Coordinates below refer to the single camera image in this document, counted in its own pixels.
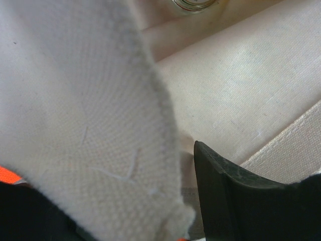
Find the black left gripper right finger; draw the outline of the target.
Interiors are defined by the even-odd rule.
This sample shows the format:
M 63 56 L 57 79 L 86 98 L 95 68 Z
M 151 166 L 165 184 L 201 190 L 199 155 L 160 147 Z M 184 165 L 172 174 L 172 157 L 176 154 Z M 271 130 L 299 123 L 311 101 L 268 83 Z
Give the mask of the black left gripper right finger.
M 320 240 L 320 175 L 282 184 L 195 142 L 206 240 Z

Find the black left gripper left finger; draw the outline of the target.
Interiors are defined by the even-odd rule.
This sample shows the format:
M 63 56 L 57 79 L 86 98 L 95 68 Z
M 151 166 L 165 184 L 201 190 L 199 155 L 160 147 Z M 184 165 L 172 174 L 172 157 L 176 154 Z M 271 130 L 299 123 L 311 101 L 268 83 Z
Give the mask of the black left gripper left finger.
M 95 240 L 29 184 L 1 182 L 1 240 Z

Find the beige canvas tote bag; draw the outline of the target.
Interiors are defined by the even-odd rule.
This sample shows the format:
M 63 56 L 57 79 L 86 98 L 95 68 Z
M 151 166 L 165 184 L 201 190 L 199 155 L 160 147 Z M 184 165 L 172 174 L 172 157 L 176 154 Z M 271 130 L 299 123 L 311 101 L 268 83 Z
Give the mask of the beige canvas tote bag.
M 1 1 L 1 182 L 95 240 L 206 240 L 197 141 L 320 175 L 320 1 Z

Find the clear glass bottle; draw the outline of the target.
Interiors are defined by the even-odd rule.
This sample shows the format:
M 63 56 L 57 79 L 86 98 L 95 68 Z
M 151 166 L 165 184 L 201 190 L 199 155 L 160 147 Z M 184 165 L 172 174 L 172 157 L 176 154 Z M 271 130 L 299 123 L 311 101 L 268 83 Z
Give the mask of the clear glass bottle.
M 186 13 L 199 13 L 217 4 L 217 0 L 173 0 L 173 3 Z

